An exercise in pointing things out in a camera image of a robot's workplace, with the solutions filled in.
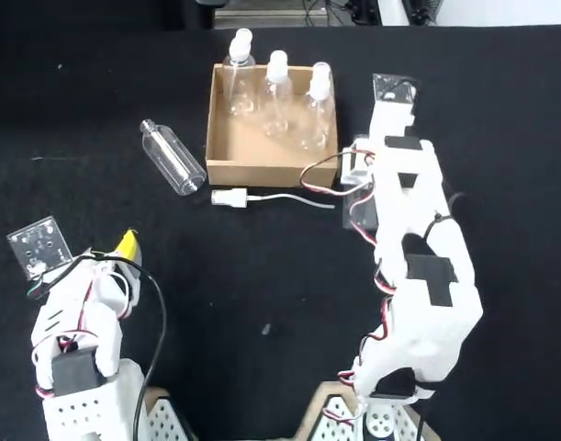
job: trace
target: wire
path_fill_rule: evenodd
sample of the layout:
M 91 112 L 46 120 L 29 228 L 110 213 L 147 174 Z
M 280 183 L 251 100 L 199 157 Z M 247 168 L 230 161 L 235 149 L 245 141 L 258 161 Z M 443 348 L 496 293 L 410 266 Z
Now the wire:
M 380 342 L 388 337 L 388 320 L 387 320 L 387 313 L 388 313 L 388 304 L 390 302 L 390 297 L 384 298 L 382 300 L 382 308 L 381 308 L 381 316 L 382 316 L 382 335 L 376 335 L 374 333 L 369 333 L 362 337 L 362 341 L 360 342 L 360 348 L 358 350 L 358 363 L 362 366 L 362 350 L 364 349 L 365 342 L 368 338 Z
M 332 196 L 347 196 L 347 195 L 351 195 L 351 194 L 355 193 L 358 190 L 361 190 L 363 188 L 368 187 L 368 185 L 371 184 L 370 180 L 368 180 L 367 182 L 363 182 L 362 184 L 360 184 L 358 186 L 355 186 L 355 187 L 352 187 L 349 190 L 345 190 L 345 191 L 336 191 L 336 190 L 332 190 L 332 189 L 327 188 L 327 187 L 315 186 L 313 184 L 309 184 L 309 183 L 305 182 L 305 176 L 313 168 L 318 167 L 321 164 L 325 164 L 328 161 L 330 161 L 331 159 L 339 158 L 339 157 L 342 157 L 346 154 L 355 154 L 355 153 L 362 153 L 362 154 L 365 154 L 366 156 L 370 156 L 370 157 L 375 156 L 374 152 L 370 152 L 369 150 L 358 150 L 358 149 L 351 149 L 351 150 L 348 150 L 348 151 L 345 151 L 345 152 L 339 152 L 339 153 L 336 153 L 336 154 L 332 154 L 331 156 L 328 156 L 325 159 L 321 159 L 320 161 L 317 161 L 316 163 L 313 163 L 313 164 L 309 164 L 305 168 L 303 168 L 302 172 L 300 172 L 300 178 L 298 179 L 300 185 L 302 185 L 307 190 L 313 191 L 315 193 L 323 193 L 323 194 L 332 195 Z
M 347 424 L 350 427 L 353 427 L 353 422 L 355 420 L 361 418 L 362 416 L 364 416 L 365 409 L 366 409 L 366 405 L 362 404 L 360 406 L 360 409 L 357 411 L 357 413 L 352 417 L 340 416 L 337 413 L 335 413 L 335 412 L 333 412 L 333 411 L 331 411 L 330 409 L 327 409 L 327 408 L 323 408 L 321 413 L 323 414 L 323 416 L 326 416 L 327 418 L 329 418 L 330 420 L 333 420 L 337 424 Z
M 370 186 L 370 191 L 366 196 L 362 196 L 361 198 L 357 199 L 351 206 L 349 209 L 349 216 L 350 216 L 350 224 L 352 225 L 352 227 L 360 233 L 360 235 L 362 236 L 362 238 L 370 243 L 371 245 L 373 245 L 376 248 L 376 239 L 374 237 L 372 237 L 372 235 L 367 232 L 364 228 L 362 228 L 362 226 L 353 221 L 353 209 L 355 209 L 356 207 L 365 204 L 366 202 L 368 202 L 369 200 L 371 200 L 374 197 L 374 179 L 372 179 L 372 186 Z
M 38 280 L 35 282 L 35 284 L 29 288 L 29 290 L 27 291 L 27 298 L 28 299 L 34 299 L 37 296 L 34 295 L 34 293 L 41 288 L 41 286 L 43 285 L 43 277 L 38 278 Z
M 43 337 L 35 346 L 33 346 L 33 350 L 31 351 L 31 363 L 33 363 L 33 366 L 37 366 L 38 363 L 39 363 L 38 348 L 41 346 L 41 344 L 43 342 L 46 342 L 50 338 L 61 338 L 61 337 L 64 337 L 64 336 L 67 337 L 68 335 L 73 335 L 73 337 L 70 338 L 71 342 L 78 335 L 81 335 L 81 336 L 85 335 L 85 336 L 90 336 L 90 337 L 94 337 L 94 338 L 98 339 L 98 336 L 96 334 L 91 333 L 89 331 L 84 331 L 82 329 L 71 329 L 71 330 L 68 330 L 68 331 L 61 331 L 59 333 L 48 334 L 45 337 Z
M 423 405 L 423 410 L 421 412 L 421 416 L 419 417 L 419 424 L 417 424 L 417 437 L 415 438 L 415 441 L 421 441 L 421 437 L 423 435 L 423 426 L 425 426 L 425 418 L 431 411 L 432 404 L 433 396 L 431 396 L 431 398 L 429 398 Z
M 339 7 L 340 5 L 334 5 L 332 0 L 325 0 L 325 10 L 327 11 L 327 26 L 328 27 L 331 26 L 331 20 L 330 20 L 331 16 L 329 15 L 329 13 L 332 13 L 333 16 L 337 19 L 337 21 L 339 21 L 342 26 L 345 26 L 343 20 L 333 10 L 333 6 L 337 6 L 337 8 L 341 11 L 345 10 L 343 6 Z
M 51 390 L 43 389 L 39 384 L 35 386 L 35 393 L 37 393 L 42 400 L 53 398 L 53 392 Z
M 416 441 L 421 441 L 424 425 L 425 425 L 425 415 L 421 414 L 421 416 L 419 417 L 419 424 L 417 424 L 417 437 L 415 438 Z
M 301 198 L 300 196 L 290 195 L 288 193 L 278 193 L 276 195 L 268 195 L 268 196 L 248 196 L 247 200 L 250 201 L 257 201 L 257 200 L 271 200 L 271 199 L 280 199 L 280 198 L 287 198 L 287 199 L 294 199 L 298 202 L 302 202 L 303 204 L 310 205 L 311 207 L 317 207 L 318 209 L 335 209 L 335 206 L 332 204 L 320 204 L 319 202 L 314 202 L 312 200 L 308 200 L 305 198 Z
M 148 367 L 147 373 L 145 374 L 145 378 L 141 383 L 140 394 L 138 396 L 137 403 L 135 404 L 135 414 L 133 416 L 133 441 L 139 441 L 140 417 L 141 417 L 141 407 L 143 406 L 143 398 L 145 396 L 145 391 L 148 389 L 148 385 L 150 383 L 151 376 L 153 375 L 153 371 L 155 370 L 155 367 L 158 363 L 158 359 L 160 357 L 160 353 L 162 352 L 162 348 L 163 348 L 163 341 L 165 340 L 165 336 L 166 336 L 167 312 L 166 312 L 166 304 L 163 299 L 162 290 L 160 289 L 160 285 L 158 284 L 157 280 L 151 275 L 151 273 L 143 266 L 137 264 L 136 262 L 133 262 L 132 260 L 128 260 L 125 257 L 120 257 L 117 255 L 98 256 L 98 255 L 89 255 L 89 254 L 82 254 L 76 257 L 72 261 L 72 263 L 66 268 L 66 270 L 63 273 L 61 273 L 58 277 L 56 277 L 46 287 L 46 290 L 49 291 L 51 288 L 53 288 L 62 280 L 64 280 L 84 260 L 96 260 L 97 262 L 122 262 L 129 266 L 133 266 L 140 273 L 142 273 L 148 280 L 150 280 L 150 282 L 153 284 L 153 287 L 155 289 L 155 293 L 156 296 L 158 297 L 158 301 L 160 302 L 160 309 L 162 310 L 162 329 L 160 331 L 160 336 L 158 337 L 158 343 L 156 344 L 155 350 L 153 351 L 153 357 L 151 358 L 150 366 Z
M 312 3 L 307 7 L 306 2 L 311 2 L 311 0 L 302 0 L 302 8 L 305 10 L 305 25 L 315 28 L 315 23 L 310 17 L 310 11 L 317 5 L 319 0 L 312 0 Z

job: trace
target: black cable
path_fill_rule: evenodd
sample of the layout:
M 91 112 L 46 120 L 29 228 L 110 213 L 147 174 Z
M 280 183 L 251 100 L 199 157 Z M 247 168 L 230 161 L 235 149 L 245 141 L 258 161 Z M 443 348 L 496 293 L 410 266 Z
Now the black cable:
M 334 6 L 336 6 L 336 5 L 332 2 L 332 0 L 325 0 L 325 9 L 327 10 L 327 25 L 328 26 L 331 25 L 331 22 L 329 20 L 329 13 L 331 12 L 333 14 L 333 16 L 337 19 L 337 21 L 339 21 L 342 26 L 345 26 L 345 24 L 343 23 L 343 20 L 333 10 Z
M 312 1 L 309 7 L 307 7 L 306 1 Z M 313 23 L 313 20 L 310 17 L 310 11 L 312 11 L 313 7 L 315 7 L 318 2 L 319 0 L 302 0 L 302 8 L 305 10 L 305 24 L 313 28 L 315 28 L 315 23 Z
M 150 282 L 153 284 L 153 287 L 155 288 L 156 295 L 158 296 L 158 301 L 160 302 L 160 308 L 162 310 L 162 329 L 160 331 L 160 337 L 158 338 L 158 343 L 155 346 L 155 350 L 153 351 L 153 357 L 151 358 L 150 366 L 148 367 L 148 371 L 145 374 L 145 378 L 141 383 L 140 395 L 138 396 L 137 403 L 135 405 L 135 414 L 133 416 L 133 441 L 139 441 L 140 417 L 141 417 L 141 407 L 143 406 L 143 398 L 145 397 L 145 392 L 148 389 L 151 376 L 153 375 L 153 371 L 155 370 L 156 364 L 158 363 L 158 358 L 160 357 L 160 353 L 162 352 L 163 341 L 166 336 L 167 314 L 166 314 L 166 304 L 163 299 L 162 290 L 160 289 L 160 285 L 158 285 L 157 280 L 151 275 L 151 273 L 143 266 L 137 264 L 136 262 L 133 262 L 132 260 L 128 260 L 124 257 L 119 257 L 117 255 L 82 254 L 76 257 L 74 261 L 66 268 L 66 270 L 63 273 L 61 273 L 53 281 L 51 281 L 51 283 L 44 288 L 45 291 L 49 292 L 53 287 L 55 287 L 58 283 L 64 280 L 84 260 L 96 260 L 97 262 L 122 262 L 129 266 L 133 266 L 147 279 L 150 280 Z
M 431 396 L 431 398 L 428 399 L 423 406 L 423 411 L 421 412 L 421 416 L 419 417 L 419 424 L 417 424 L 417 437 L 415 438 L 415 441 L 421 441 L 423 426 L 425 426 L 425 418 L 427 417 L 427 413 L 429 413 L 429 411 L 431 410 L 432 401 L 433 396 Z

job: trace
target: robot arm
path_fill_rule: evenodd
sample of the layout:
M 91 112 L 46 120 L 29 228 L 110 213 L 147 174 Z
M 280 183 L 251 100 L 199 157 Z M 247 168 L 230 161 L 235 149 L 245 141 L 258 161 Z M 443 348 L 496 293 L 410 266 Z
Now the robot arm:
M 135 237 L 127 232 L 117 250 L 108 255 L 135 259 L 136 254 Z M 89 386 L 79 386 L 78 379 L 62 374 L 63 370 L 77 369 L 72 361 L 62 360 L 74 359 L 73 352 L 90 350 L 86 356 L 94 362 L 99 383 L 118 372 L 122 339 L 119 321 L 129 317 L 139 301 L 140 281 L 139 274 L 132 274 L 125 265 L 119 266 L 117 272 L 117 265 L 112 261 L 83 260 L 49 290 L 31 334 L 37 390 L 44 398 Z M 40 288 L 58 279 L 67 267 L 46 273 Z M 72 380 L 71 384 L 63 384 L 66 378 Z
M 393 294 L 383 305 L 383 324 L 365 338 L 349 380 L 361 401 L 406 404 L 431 397 L 447 377 L 482 307 L 433 146 L 404 136 L 414 120 L 416 91 L 408 81 L 395 81 L 385 89 L 390 96 L 376 93 L 370 137 L 356 147 L 373 152 L 374 161 L 364 165 L 355 158 L 342 181 L 354 184 L 372 176 L 376 277 Z M 403 239 L 410 233 L 424 238 L 432 254 L 406 253 Z

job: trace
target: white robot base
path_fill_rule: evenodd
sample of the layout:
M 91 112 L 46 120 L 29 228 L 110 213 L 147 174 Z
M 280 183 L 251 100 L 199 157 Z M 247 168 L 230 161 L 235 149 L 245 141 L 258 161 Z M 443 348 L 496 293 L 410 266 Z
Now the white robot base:
M 122 359 L 117 375 L 105 385 L 44 400 L 50 441 L 130 441 L 142 382 L 140 367 L 131 360 Z M 167 399 L 159 399 L 149 415 L 143 405 L 139 440 L 188 441 Z
M 329 398 L 326 409 L 343 418 L 353 416 L 340 396 Z M 320 413 L 309 441 L 415 441 L 416 436 L 417 427 L 403 406 L 374 404 L 353 426 L 339 424 Z

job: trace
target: bottle cap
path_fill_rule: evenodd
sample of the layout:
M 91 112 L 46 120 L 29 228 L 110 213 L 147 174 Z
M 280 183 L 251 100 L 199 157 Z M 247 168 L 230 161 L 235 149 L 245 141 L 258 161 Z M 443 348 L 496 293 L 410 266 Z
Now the bottle cap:
M 235 32 L 235 38 L 238 40 L 243 40 L 249 44 L 252 44 L 253 34 L 249 29 L 241 28 L 241 29 L 237 29 L 237 32 Z
M 245 37 L 235 37 L 229 46 L 229 56 L 234 62 L 244 62 L 250 56 L 252 51 L 252 39 L 247 40 Z
M 326 62 L 316 62 L 313 64 L 313 75 L 315 75 L 315 73 L 331 78 L 331 67 Z
M 288 77 L 288 55 L 284 51 L 274 51 L 270 54 L 270 62 L 266 71 L 266 78 L 273 83 L 284 81 Z
M 309 95 L 317 101 L 327 99 L 331 94 L 331 67 L 325 62 L 317 62 L 313 66 L 310 79 Z

